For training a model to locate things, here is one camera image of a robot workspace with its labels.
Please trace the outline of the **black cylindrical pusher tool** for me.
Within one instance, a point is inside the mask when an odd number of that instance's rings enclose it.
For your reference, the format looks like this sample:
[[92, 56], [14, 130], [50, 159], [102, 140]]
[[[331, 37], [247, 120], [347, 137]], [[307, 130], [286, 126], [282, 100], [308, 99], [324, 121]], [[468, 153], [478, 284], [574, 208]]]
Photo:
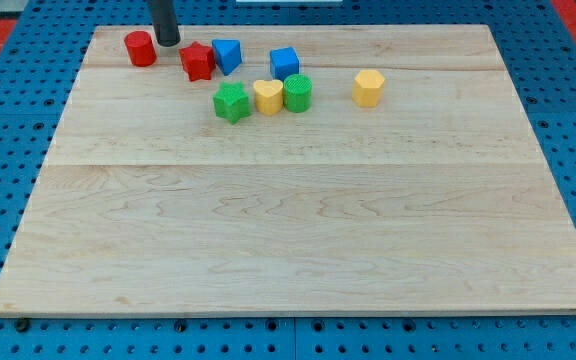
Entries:
[[147, 0], [155, 37], [159, 45], [172, 47], [181, 41], [172, 0]]

